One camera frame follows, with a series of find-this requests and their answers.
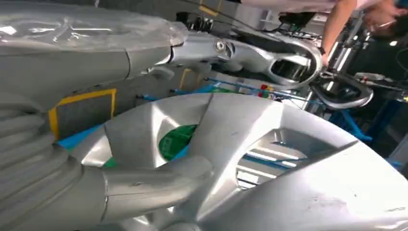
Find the hand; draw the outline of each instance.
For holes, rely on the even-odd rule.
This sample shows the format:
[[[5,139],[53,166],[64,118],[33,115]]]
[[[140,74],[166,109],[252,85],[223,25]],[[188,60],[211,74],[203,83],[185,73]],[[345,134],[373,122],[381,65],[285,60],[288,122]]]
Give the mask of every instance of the hand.
[[[321,56],[323,66],[329,66],[329,57],[327,54]]]

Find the metal bolt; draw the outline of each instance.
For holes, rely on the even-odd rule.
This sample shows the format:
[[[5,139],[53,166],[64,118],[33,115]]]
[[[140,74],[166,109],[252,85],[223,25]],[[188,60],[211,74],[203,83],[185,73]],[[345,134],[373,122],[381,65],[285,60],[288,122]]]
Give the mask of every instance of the metal bolt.
[[[219,52],[225,51],[225,43],[223,41],[216,42],[216,50]]]

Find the yellow frame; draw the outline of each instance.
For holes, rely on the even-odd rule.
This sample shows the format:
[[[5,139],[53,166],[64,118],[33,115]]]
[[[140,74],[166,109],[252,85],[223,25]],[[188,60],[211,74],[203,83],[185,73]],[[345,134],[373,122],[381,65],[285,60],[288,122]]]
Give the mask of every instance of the yellow frame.
[[[218,6],[217,6],[217,11],[220,11],[220,10],[221,10],[221,6],[222,6],[222,0],[219,0]],[[212,10],[208,9],[207,7],[205,7],[205,6],[200,6],[198,9],[199,9],[200,11],[204,11],[204,12],[206,12],[207,14],[212,15],[212,16],[214,16],[214,17],[217,17],[217,16],[218,16],[218,12],[212,11]]]
[[[108,89],[108,90],[101,90],[101,91],[94,91],[90,93],[84,93],[75,96],[69,96],[63,98],[54,108],[48,111],[48,117],[50,120],[50,128],[51,131],[54,133],[55,138],[58,140],[60,138],[60,133],[58,129],[58,116],[57,116],[57,107],[61,105],[65,105],[68,103],[74,103],[81,100],[96,98],[104,95],[111,95],[111,118],[114,117],[115,112],[115,100],[116,100],[116,89]]]

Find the person's arm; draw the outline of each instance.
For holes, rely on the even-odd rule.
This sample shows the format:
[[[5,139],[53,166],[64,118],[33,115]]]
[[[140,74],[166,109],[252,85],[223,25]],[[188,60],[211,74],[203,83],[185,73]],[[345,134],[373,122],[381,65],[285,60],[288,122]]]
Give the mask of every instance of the person's arm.
[[[330,12],[323,30],[322,47],[326,51],[324,64],[327,64],[328,53],[356,7],[357,0],[339,0]]]

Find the black cable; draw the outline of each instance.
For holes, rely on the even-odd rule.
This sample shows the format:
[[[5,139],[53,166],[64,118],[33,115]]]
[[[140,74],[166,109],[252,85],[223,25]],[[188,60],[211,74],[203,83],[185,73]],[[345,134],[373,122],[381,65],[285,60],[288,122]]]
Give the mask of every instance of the black cable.
[[[260,30],[258,30],[257,28],[255,28],[255,27],[253,27],[253,26],[250,26],[250,25],[248,25],[247,23],[244,23],[243,21],[238,20],[238,19],[236,19],[235,17],[232,17],[232,16],[230,16],[230,15],[228,15],[228,14],[226,14],[226,13],[220,12],[219,10],[216,10],[216,9],[214,9],[214,8],[211,8],[211,7],[209,7],[209,6],[205,5],[205,4],[200,4],[200,3],[197,3],[197,2],[194,2],[194,1],[191,1],[191,0],[177,0],[177,1],[182,1],[182,2],[189,3],[189,4],[193,4],[193,5],[196,5],[196,6],[205,7],[205,8],[207,8],[207,9],[211,10],[211,11],[214,11],[214,12],[216,12],[216,13],[218,13],[218,14],[220,14],[220,15],[226,17],[226,18],[228,18],[228,19],[231,19],[231,20],[233,20],[233,21],[235,21],[235,22],[241,23],[242,25],[248,27],[249,29],[251,29],[251,30],[253,30],[253,31],[262,33],[263,35],[266,35],[266,36],[268,36],[268,37],[271,37],[272,39],[275,39],[276,41],[282,42],[283,44],[285,44],[285,45],[287,46],[288,49],[290,49],[290,50],[292,50],[292,51],[294,52],[293,48],[292,48],[289,44],[287,44],[286,42],[284,42],[282,39],[273,37],[273,36],[271,36],[271,35],[269,35],[269,34],[263,32],[263,31],[260,31]]]

